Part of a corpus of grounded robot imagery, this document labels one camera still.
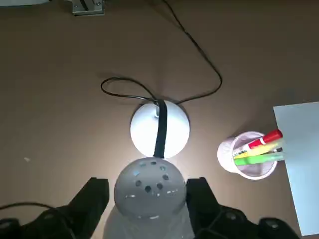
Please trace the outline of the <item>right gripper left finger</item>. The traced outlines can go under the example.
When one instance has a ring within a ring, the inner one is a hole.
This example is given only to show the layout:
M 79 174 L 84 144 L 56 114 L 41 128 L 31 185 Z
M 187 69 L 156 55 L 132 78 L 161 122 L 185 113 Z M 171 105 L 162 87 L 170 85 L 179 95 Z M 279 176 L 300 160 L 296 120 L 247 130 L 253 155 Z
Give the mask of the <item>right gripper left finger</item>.
M 107 179 L 90 178 L 74 198 L 61 207 L 38 202 L 3 205 L 1 210 L 16 207 L 40 207 L 35 220 L 22 225 L 17 218 L 0 220 L 2 239 L 89 239 L 93 235 L 110 199 Z

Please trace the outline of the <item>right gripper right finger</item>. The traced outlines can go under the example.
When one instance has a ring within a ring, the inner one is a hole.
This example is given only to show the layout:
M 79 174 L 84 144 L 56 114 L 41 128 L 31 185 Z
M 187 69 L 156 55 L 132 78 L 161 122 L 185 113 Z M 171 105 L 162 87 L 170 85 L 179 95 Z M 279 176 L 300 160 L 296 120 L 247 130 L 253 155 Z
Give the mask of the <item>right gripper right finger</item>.
M 196 239 L 298 239 L 296 232 L 277 218 L 257 224 L 239 209 L 218 203 L 204 177 L 186 182 L 186 204 Z

